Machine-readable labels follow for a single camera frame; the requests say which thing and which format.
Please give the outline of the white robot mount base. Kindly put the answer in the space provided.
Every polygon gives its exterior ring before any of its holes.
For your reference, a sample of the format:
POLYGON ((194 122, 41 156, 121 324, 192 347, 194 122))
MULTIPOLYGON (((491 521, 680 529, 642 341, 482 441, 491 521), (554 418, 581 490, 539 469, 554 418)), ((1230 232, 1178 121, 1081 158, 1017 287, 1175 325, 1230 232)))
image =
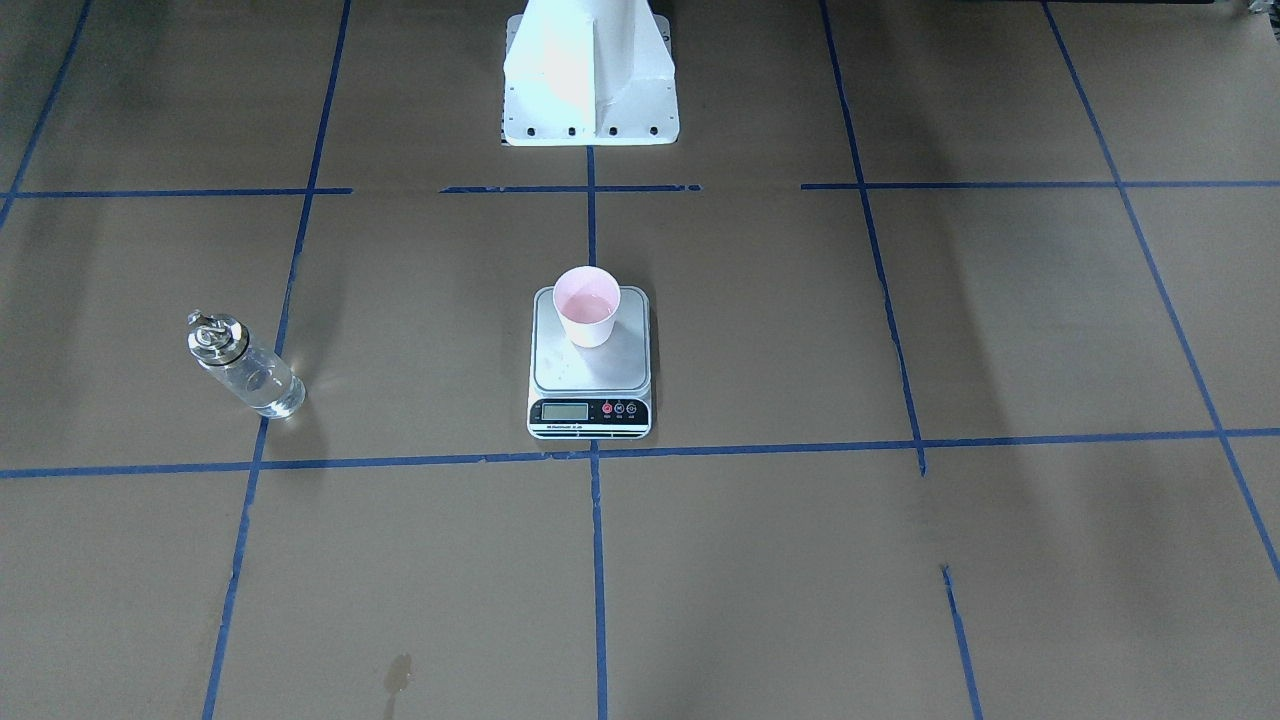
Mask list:
POLYGON ((681 135, 669 19, 648 1, 529 1, 506 22, 500 137, 657 146, 681 135))

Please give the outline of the pink cup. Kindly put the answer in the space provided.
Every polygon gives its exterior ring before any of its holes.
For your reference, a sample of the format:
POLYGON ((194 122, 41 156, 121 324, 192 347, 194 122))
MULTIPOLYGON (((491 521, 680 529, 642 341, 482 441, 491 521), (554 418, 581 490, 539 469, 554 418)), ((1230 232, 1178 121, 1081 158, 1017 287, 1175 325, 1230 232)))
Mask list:
POLYGON ((607 270, 575 266, 554 283, 552 302, 567 340, 580 348, 595 348, 612 334, 621 287, 607 270))

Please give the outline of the white digital scale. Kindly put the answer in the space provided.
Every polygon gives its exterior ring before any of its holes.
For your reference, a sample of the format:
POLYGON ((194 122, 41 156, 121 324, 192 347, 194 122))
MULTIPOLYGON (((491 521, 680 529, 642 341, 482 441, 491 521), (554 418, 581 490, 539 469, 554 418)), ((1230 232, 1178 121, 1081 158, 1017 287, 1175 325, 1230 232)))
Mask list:
POLYGON ((649 297, 621 288, 609 338, 594 348, 572 343, 552 299, 534 296, 527 432, 536 439, 641 439, 654 421, 649 297))

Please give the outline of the brown paper table cover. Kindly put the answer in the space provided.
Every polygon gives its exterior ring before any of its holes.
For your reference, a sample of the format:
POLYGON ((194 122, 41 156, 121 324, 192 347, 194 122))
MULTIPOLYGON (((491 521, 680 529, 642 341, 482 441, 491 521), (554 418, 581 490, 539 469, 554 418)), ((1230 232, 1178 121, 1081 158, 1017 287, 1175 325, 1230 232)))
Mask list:
POLYGON ((678 141, 516 149, 521 1, 3 4, 5 719, 1277 716, 1271 20, 653 9, 678 141))

